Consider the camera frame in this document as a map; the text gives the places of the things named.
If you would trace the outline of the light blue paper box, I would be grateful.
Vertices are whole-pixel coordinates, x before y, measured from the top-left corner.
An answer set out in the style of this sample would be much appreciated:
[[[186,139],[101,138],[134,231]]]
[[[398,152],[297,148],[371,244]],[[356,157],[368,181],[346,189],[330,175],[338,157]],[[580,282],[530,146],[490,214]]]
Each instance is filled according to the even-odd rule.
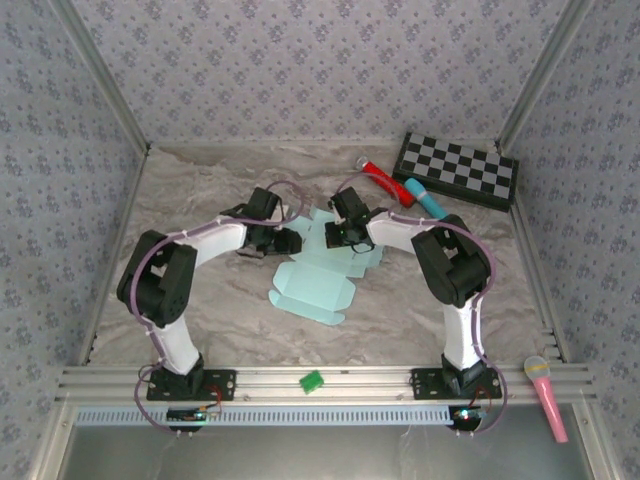
[[[345,311],[356,293],[355,279],[380,264],[381,247],[329,249],[325,224],[333,214],[313,207],[308,217],[289,225],[302,238],[302,250],[279,265],[269,291],[271,304],[294,315],[334,326],[345,320]]]

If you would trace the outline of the red toy tube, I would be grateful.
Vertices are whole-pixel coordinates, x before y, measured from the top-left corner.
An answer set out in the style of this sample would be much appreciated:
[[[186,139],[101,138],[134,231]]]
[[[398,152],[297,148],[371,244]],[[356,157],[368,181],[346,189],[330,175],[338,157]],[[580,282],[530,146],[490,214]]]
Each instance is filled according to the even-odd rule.
[[[414,205],[416,201],[415,197],[403,185],[386,174],[366,156],[361,156],[355,161],[355,168],[358,172],[381,187],[403,208],[410,208]]]

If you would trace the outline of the blue toy microphone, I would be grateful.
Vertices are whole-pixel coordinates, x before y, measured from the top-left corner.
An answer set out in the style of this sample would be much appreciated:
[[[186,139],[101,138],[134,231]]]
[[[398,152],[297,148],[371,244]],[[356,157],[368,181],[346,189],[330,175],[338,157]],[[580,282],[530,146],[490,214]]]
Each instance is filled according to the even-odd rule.
[[[404,187],[432,218],[442,220],[447,216],[444,208],[418,180],[409,178],[404,182]]]

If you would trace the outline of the black and grey chessboard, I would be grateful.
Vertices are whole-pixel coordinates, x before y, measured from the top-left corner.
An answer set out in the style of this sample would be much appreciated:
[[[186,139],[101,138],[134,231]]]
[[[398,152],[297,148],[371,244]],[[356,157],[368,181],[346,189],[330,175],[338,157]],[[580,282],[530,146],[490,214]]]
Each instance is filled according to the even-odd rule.
[[[405,135],[392,178],[418,181],[428,192],[507,212],[514,202],[519,162],[418,133]]]

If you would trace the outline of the green plastic block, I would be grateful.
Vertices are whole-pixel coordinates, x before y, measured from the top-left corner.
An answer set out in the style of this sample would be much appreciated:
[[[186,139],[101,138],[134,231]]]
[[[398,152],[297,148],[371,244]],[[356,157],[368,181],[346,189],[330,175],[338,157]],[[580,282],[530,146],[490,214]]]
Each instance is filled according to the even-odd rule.
[[[324,386],[324,378],[318,370],[313,370],[299,379],[300,388],[308,395]]]

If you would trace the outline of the pink toy microphone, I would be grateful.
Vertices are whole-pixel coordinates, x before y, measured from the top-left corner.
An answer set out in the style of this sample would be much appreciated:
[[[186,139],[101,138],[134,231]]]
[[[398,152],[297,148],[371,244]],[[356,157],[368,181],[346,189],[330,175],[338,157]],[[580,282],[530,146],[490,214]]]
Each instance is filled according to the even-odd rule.
[[[541,356],[530,356],[524,361],[524,372],[538,395],[555,441],[567,443],[569,439],[555,398],[549,364]]]

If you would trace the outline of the aluminium front rail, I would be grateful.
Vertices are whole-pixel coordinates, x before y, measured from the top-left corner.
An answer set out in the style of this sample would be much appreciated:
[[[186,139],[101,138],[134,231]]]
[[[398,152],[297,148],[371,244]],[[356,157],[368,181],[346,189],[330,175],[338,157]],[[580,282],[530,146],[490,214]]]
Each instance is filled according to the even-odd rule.
[[[305,394],[299,380],[315,367],[222,367],[237,371],[234,405],[404,405],[413,402],[410,371],[415,366],[319,367],[324,385]],[[537,403],[533,383],[519,365],[499,365],[509,405]],[[72,405],[133,405],[137,367],[63,369],[54,401]],[[595,402],[596,387],[584,364],[551,364],[551,380],[560,404]]]

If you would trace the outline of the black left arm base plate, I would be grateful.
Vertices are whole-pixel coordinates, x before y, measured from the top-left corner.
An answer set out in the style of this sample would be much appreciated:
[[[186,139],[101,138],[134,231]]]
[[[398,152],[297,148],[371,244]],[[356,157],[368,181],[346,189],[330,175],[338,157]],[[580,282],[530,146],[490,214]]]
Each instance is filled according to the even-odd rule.
[[[196,369],[178,375],[167,369],[151,374],[147,388],[148,401],[233,401],[236,388],[235,370]]]

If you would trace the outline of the aluminium side rail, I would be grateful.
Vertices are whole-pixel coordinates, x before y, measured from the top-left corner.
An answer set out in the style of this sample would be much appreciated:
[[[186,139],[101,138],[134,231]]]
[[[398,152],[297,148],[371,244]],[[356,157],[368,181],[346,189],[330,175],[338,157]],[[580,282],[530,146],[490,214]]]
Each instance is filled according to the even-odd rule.
[[[132,176],[130,187],[126,191],[125,202],[121,212],[116,217],[119,221],[118,229],[116,230],[113,238],[107,244],[109,257],[106,265],[106,273],[101,277],[96,302],[91,310],[91,314],[88,317],[86,328],[84,330],[82,346],[80,347],[79,353],[74,361],[75,366],[86,366],[90,362],[97,328],[100,324],[102,312],[109,296],[111,282],[118,263],[119,252],[131,217],[132,205],[136,199],[137,190],[144,173],[144,167],[149,156],[150,149],[151,145],[149,143],[144,145],[141,159],[136,164],[136,169]]]
[[[509,216],[514,227],[515,241],[533,296],[533,303],[543,324],[544,355],[555,363],[570,363],[571,353],[562,329],[561,319],[556,311],[543,263],[519,193],[515,194]]]

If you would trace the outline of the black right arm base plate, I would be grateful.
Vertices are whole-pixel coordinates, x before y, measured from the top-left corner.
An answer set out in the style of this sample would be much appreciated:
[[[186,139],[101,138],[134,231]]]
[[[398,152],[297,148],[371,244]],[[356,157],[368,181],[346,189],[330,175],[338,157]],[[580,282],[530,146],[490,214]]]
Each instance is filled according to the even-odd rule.
[[[472,400],[476,391],[482,399],[502,399],[503,391],[494,369],[470,369],[457,372],[445,368],[415,368],[409,383],[415,400]]]

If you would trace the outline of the aluminium frame post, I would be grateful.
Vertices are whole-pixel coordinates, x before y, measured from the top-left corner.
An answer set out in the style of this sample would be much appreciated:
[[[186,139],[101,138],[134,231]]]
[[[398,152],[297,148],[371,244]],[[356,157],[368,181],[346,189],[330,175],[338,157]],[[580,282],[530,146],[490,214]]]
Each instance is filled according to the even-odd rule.
[[[501,153],[507,153],[513,146],[594,2],[567,0],[496,139]]]

